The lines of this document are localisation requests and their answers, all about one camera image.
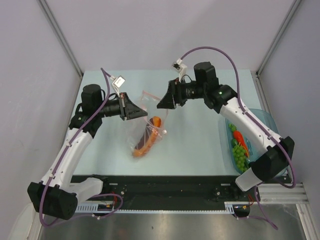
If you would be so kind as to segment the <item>clear zip top bag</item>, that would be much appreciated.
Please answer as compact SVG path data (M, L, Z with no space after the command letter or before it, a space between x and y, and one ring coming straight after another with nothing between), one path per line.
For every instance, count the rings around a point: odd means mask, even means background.
M130 120L126 125L126 144L135 160L145 157L167 134L165 121L169 111L157 108L159 102L159 97L142 91L136 105L146 111L147 116Z

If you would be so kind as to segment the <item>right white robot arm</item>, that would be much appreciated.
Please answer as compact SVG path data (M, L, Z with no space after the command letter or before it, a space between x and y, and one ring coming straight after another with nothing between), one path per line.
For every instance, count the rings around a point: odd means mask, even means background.
M220 84L216 69L210 62L200 62L194 67L195 80L185 82L187 66L181 59L172 64L179 77L169 81L164 97L157 104L159 109L175 109L187 100L203 99L205 105L235 124L249 141L255 144L260 157L248 170L238 176L230 188L231 196L242 201L254 186L273 179L290 165L295 142L283 138L259 120L244 105L239 94L229 85Z

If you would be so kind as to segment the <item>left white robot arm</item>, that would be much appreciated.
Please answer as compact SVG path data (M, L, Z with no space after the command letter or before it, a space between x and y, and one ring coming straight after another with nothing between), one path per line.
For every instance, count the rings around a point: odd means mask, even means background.
M96 177L71 185L80 158L96 136L103 118L119 116L127 121L148 115L126 92L113 100L109 100L109 94L109 90L102 90L98 84L83 88L81 103L70 121L64 145L42 179L29 184L27 193L40 217L69 220L80 203L94 197L105 200L110 196L111 188Z

